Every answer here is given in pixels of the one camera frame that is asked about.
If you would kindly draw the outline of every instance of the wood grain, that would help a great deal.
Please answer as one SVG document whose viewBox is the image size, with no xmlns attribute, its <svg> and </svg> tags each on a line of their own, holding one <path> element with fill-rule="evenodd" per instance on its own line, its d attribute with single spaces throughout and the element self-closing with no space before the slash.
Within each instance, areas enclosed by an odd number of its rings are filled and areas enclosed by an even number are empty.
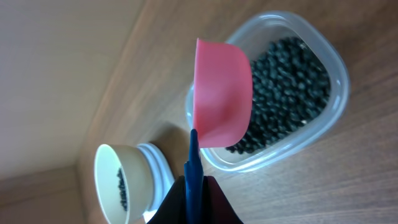
<svg viewBox="0 0 398 224">
<path fill-rule="evenodd" d="M 75 168 L 0 181 L 0 223 L 86 223 Z"/>
<path fill-rule="evenodd" d="M 283 161 L 245 174 L 203 161 L 205 174 L 216 177 L 244 223 L 396 223 L 397 8 L 395 1 L 146 1 L 80 154 L 89 222 L 105 223 L 93 183 L 96 148 L 154 141 L 181 175 L 196 38 L 224 41 L 251 16 L 278 9 L 306 18 L 341 54 L 351 79 L 345 114 Z"/>
</svg>

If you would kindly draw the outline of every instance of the wooden table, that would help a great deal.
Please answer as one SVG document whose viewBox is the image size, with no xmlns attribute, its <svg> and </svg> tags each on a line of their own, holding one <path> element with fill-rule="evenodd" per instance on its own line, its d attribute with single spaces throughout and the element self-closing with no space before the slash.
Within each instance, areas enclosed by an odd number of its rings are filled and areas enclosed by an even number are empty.
<svg viewBox="0 0 398 224">
<path fill-rule="evenodd" d="M 187 160 L 184 99 L 197 37 L 224 41 L 256 13 L 288 10 L 343 57 L 351 96 L 334 128 L 306 150 L 216 177 L 244 223 L 398 222 L 397 1 L 146 1 L 87 134 L 78 163 L 90 223 L 104 223 L 93 185 L 101 143 L 154 141 L 175 176 Z"/>
</svg>

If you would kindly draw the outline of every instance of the clear plastic container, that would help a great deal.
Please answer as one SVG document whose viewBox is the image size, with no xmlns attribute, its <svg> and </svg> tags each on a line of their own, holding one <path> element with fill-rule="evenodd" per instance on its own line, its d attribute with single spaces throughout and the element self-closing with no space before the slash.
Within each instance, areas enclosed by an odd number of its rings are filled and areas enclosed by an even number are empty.
<svg viewBox="0 0 398 224">
<path fill-rule="evenodd" d="M 238 46 L 255 60 L 267 50 L 270 41 L 300 37 L 312 49 L 330 76 L 330 98 L 326 108 L 314 120 L 267 149 L 252 154 L 230 153 L 222 148 L 201 149 L 206 160 L 227 172 L 249 172 L 277 162 L 302 150 L 330 129 L 346 107 L 349 77 L 340 55 L 306 20 L 284 11 L 270 11 L 254 16 L 243 24 L 226 42 Z M 193 87 L 185 102 L 186 116 L 192 127 Z"/>
</svg>

